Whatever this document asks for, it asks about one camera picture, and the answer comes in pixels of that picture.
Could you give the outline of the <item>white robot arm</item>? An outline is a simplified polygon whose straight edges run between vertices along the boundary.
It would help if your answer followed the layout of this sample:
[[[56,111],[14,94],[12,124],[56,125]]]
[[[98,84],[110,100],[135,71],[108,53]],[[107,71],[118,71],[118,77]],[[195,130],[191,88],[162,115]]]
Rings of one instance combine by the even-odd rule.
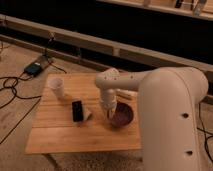
[[[100,105],[111,115],[115,91],[137,93],[143,171],[202,171],[196,106],[205,98],[208,80],[193,67],[161,67],[121,74],[115,68],[95,77]]]

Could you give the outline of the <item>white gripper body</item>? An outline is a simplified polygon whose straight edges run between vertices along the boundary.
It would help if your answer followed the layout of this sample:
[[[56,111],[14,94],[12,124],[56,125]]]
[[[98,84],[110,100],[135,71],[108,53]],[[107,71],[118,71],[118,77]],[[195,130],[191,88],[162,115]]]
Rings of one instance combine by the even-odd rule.
[[[106,89],[100,91],[100,105],[107,118],[112,118],[117,106],[116,91]]]

